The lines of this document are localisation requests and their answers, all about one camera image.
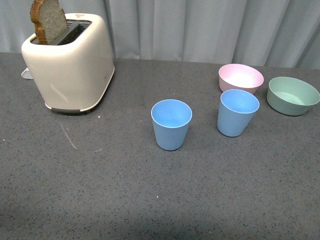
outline toaster base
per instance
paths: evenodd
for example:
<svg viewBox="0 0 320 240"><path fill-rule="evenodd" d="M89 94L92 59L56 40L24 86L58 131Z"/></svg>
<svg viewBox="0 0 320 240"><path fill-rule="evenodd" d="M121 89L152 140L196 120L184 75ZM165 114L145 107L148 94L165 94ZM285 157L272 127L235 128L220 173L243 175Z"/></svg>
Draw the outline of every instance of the toaster base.
<svg viewBox="0 0 320 240"><path fill-rule="evenodd" d="M59 113L71 113L71 114L76 114L76 113L82 113L82 112L86 112L86 111L88 111L88 110L91 110L91 109L93 109L93 108L101 101L101 99L102 99L103 96L105 95L105 92L106 92L106 90L107 90L107 88L108 88L108 86L109 86L109 83L111 82L111 79L112 79L114 73L115 73L115 67L113 66L113 70L112 70L110 79L109 79L109 81L107 82L107 84L106 84L106 86L105 86L105 89L104 89L102 95L99 97L98 101L97 101L95 104L93 104L92 106L90 106L90 107L87 107L87 108L84 108L84 109L61 109L61 108L51 107L51 106L49 106L46 102L44 102L44 104L45 104L45 106L46 106L48 109L50 109L51 111L53 111L53 112L59 112Z"/></svg>

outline toaster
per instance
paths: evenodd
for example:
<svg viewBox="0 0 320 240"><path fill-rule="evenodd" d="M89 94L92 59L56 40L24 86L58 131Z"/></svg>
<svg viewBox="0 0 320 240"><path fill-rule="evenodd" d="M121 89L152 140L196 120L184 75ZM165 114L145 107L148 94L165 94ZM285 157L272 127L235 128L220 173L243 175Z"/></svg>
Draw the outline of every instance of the toaster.
<svg viewBox="0 0 320 240"><path fill-rule="evenodd" d="M98 15L65 14L68 28L50 45L32 34L21 46L23 59L52 111L79 113L95 107L115 72L105 21Z"/></svg>

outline toast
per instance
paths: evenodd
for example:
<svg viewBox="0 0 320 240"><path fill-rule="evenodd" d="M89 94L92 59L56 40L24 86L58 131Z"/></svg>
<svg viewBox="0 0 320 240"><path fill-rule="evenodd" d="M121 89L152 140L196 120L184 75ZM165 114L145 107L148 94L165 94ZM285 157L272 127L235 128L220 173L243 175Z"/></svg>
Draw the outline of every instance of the toast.
<svg viewBox="0 0 320 240"><path fill-rule="evenodd" d="M41 45L50 45L68 28L65 11L58 0L34 0L30 18Z"/></svg>

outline plastic cup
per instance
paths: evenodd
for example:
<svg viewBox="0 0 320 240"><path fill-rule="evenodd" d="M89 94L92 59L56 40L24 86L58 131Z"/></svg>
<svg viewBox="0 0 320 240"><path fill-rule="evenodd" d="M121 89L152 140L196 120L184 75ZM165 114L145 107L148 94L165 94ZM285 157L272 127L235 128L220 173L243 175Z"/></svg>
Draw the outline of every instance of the plastic cup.
<svg viewBox="0 0 320 240"><path fill-rule="evenodd" d="M166 99L152 107L151 117L159 147L167 151L180 148L192 118L191 108L182 101Z"/></svg>
<svg viewBox="0 0 320 240"><path fill-rule="evenodd" d="M230 89L221 94L217 128L228 137L239 136L259 109L258 99L251 93Z"/></svg>

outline gray curtain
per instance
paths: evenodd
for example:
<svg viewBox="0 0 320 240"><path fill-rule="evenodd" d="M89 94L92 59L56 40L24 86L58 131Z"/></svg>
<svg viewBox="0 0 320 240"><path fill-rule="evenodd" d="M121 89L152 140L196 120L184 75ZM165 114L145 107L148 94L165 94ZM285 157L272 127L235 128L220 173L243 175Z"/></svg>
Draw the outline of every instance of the gray curtain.
<svg viewBox="0 0 320 240"><path fill-rule="evenodd" d="M0 52L34 32L33 0L0 2ZM320 0L59 0L107 23L115 58L320 69Z"/></svg>

